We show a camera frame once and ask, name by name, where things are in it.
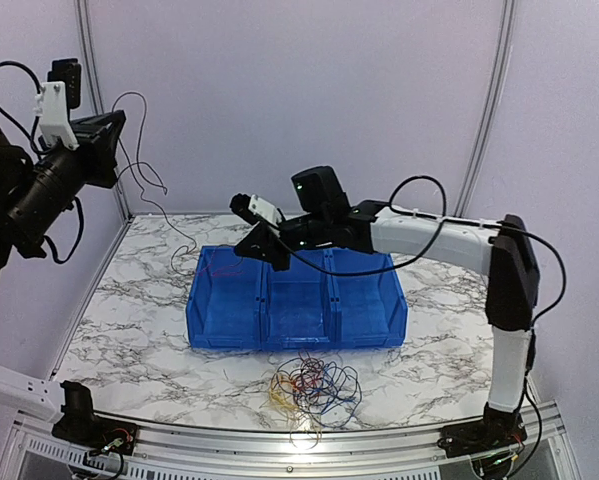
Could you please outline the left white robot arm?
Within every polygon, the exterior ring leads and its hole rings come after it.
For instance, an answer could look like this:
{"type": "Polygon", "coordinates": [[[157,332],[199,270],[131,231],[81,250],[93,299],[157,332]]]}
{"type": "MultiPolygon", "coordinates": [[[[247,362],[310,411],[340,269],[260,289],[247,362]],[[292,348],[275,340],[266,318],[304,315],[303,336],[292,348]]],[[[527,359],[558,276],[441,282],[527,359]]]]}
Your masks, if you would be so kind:
{"type": "MultiPolygon", "coordinates": [[[[111,189],[117,183],[116,150],[126,123],[122,110],[70,122],[77,143],[55,146],[38,162],[9,142],[0,128],[0,272],[10,254],[61,260],[48,230],[67,209],[83,209],[84,186],[111,189]]],[[[65,422],[85,445],[104,438],[90,390],[77,383],[43,381],[0,366],[0,402],[52,424],[65,422]]]]}

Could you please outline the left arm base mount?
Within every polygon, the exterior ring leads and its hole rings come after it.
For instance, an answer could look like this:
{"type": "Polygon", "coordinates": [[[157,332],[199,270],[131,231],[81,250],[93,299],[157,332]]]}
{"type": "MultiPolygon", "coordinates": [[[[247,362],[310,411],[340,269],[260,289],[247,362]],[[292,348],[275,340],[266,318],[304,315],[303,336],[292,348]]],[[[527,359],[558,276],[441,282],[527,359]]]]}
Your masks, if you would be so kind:
{"type": "Polygon", "coordinates": [[[113,446],[112,450],[122,455],[133,453],[139,430],[135,423],[97,415],[90,389],[78,382],[63,381],[60,388],[64,401],[61,416],[52,428],[55,438],[99,452],[120,440],[121,445],[113,446]]]}

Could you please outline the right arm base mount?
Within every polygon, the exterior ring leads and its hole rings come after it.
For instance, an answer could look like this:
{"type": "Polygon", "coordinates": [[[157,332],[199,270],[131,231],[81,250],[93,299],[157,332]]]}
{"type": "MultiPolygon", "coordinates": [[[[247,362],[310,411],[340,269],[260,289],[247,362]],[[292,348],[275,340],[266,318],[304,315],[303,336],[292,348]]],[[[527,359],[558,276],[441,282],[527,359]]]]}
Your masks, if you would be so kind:
{"type": "Polygon", "coordinates": [[[437,447],[455,458],[521,445],[526,439],[519,408],[503,412],[486,404],[480,419],[444,426],[437,447]]]}

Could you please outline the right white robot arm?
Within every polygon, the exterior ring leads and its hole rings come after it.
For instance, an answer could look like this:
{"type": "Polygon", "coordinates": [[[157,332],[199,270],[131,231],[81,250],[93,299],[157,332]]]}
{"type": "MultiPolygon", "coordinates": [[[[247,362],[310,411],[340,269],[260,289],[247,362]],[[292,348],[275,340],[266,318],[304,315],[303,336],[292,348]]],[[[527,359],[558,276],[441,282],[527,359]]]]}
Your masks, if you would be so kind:
{"type": "Polygon", "coordinates": [[[251,225],[236,255],[285,271],[303,250],[344,248],[402,254],[456,265],[488,279],[485,314],[494,339],[492,383],[474,438],[494,448],[513,431],[531,369],[540,272],[523,221],[468,220],[399,209],[391,200],[350,203],[334,169],[317,166],[291,179],[302,215],[287,219],[258,195],[238,193],[231,211],[251,225]]]}

